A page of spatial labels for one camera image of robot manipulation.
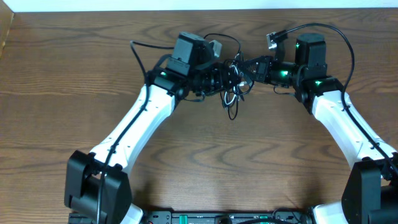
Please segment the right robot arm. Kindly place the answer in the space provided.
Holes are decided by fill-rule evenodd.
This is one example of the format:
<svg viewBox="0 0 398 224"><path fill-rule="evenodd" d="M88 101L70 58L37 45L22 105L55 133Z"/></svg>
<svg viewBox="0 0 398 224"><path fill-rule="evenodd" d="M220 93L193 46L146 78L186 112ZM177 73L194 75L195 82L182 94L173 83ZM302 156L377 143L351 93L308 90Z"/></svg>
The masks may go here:
<svg viewBox="0 0 398 224"><path fill-rule="evenodd" d="M385 143L353 106L337 78L326 74L320 34L297 37L295 61L285 62L286 36L267 35L274 56L243 63L251 81L293 87L294 96L331 134L351 173L339 202L311 208L304 223L397 223L397 151Z"/></svg>

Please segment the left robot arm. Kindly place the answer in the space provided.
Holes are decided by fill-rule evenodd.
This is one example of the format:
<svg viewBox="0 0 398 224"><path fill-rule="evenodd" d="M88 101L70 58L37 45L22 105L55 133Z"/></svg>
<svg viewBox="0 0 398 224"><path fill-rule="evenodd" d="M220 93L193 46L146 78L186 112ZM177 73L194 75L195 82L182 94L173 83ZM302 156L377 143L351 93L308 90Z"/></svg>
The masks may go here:
<svg viewBox="0 0 398 224"><path fill-rule="evenodd" d="M64 204L94 223L139 223L144 215L132 202L129 176L154 131L189 93L197 101L228 91L241 81L219 62L217 40L181 32L171 54L150 70L132 108L89 153L75 151L67 162Z"/></svg>

